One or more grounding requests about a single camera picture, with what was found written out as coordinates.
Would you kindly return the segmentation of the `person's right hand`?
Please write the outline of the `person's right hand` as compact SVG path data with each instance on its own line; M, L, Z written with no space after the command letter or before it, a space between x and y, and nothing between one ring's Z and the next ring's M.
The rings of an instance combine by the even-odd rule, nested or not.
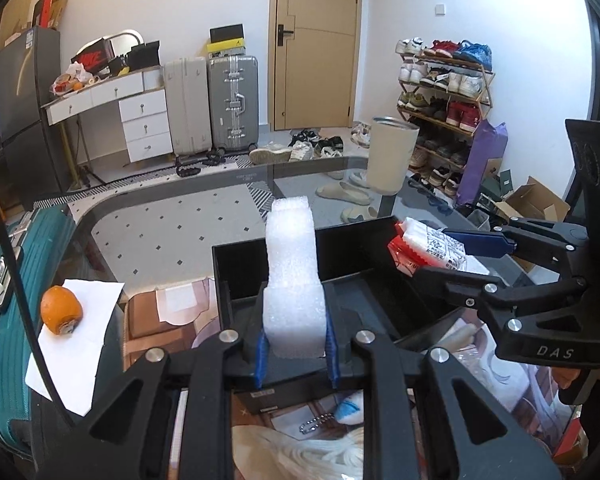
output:
M560 389L559 400L566 405L584 403L596 382L600 381L600 368L579 370L578 368L552 367L550 372Z

